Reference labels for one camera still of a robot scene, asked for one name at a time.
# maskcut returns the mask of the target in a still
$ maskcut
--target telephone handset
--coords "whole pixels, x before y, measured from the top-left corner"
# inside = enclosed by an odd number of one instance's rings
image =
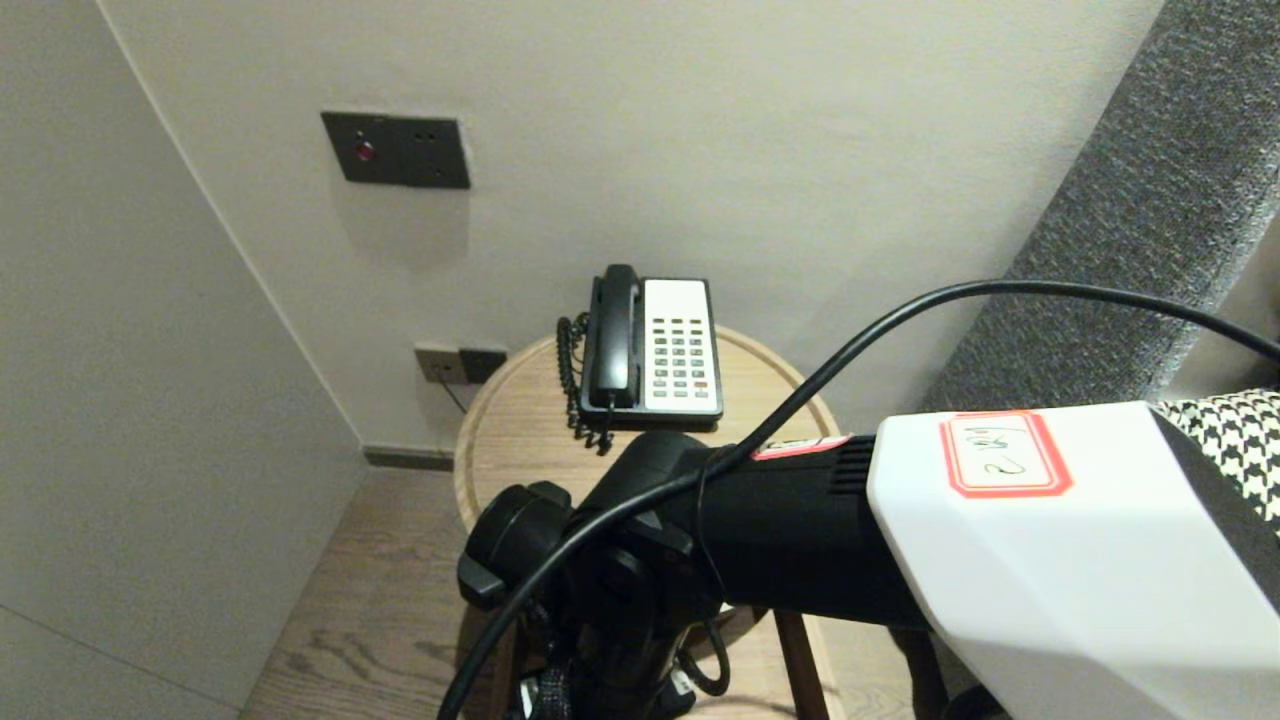
[[[630,265],[609,265],[591,284],[585,328],[562,325],[562,347],[585,336],[581,387],[571,354],[561,354],[570,413],[603,425],[604,442],[611,425],[707,428],[723,415],[707,281],[639,278]]]

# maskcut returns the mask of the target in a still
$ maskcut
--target red sticker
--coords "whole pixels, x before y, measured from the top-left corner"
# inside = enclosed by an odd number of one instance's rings
[[[780,457],[795,457],[796,455],[809,455],[824,452],[838,445],[845,445],[854,436],[820,437],[813,439],[790,439],[774,442],[751,454],[751,460],[777,460]]]
[[[964,413],[942,423],[951,487],[977,497],[1053,497],[1071,487],[1044,419],[1032,410]]]

